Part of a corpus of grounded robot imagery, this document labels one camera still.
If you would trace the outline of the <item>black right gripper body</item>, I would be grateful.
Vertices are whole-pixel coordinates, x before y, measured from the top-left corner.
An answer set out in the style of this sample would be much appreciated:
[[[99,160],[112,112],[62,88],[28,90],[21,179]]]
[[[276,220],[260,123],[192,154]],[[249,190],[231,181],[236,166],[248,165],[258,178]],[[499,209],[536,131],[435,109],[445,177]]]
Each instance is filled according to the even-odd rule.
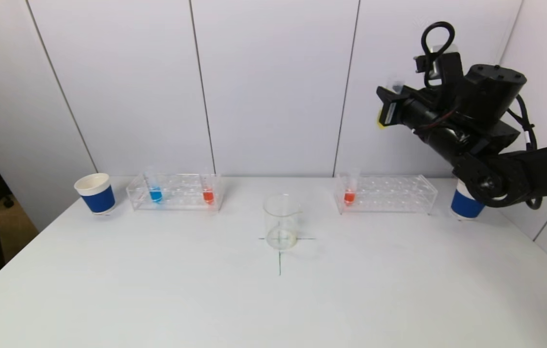
[[[411,130],[418,130],[431,125],[437,120],[437,113],[419,99],[409,96],[398,102],[383,102],[379,115],[379,125],[389,127],[404,125]]]

